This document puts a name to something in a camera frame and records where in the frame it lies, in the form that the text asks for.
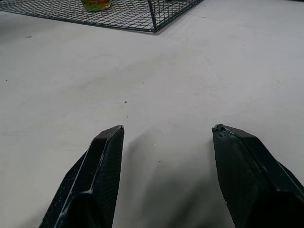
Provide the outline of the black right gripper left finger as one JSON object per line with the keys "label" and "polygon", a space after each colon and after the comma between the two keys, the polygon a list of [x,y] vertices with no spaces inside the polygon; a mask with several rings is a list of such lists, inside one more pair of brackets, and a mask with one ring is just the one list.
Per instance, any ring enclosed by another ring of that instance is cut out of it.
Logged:
{"label": "black right gripper left finger", "polygon": [[112,228],[124,127],[100,132],[61,181],[39,228]]}

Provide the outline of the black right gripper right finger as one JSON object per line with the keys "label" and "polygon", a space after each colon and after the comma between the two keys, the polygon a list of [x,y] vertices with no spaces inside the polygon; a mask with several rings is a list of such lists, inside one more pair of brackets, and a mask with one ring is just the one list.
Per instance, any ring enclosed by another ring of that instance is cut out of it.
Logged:
{"label": "black right gripper right finger", "polygon": [[212,128],[218,181],[235,228],[304,228],[304,186],[243,130]]}

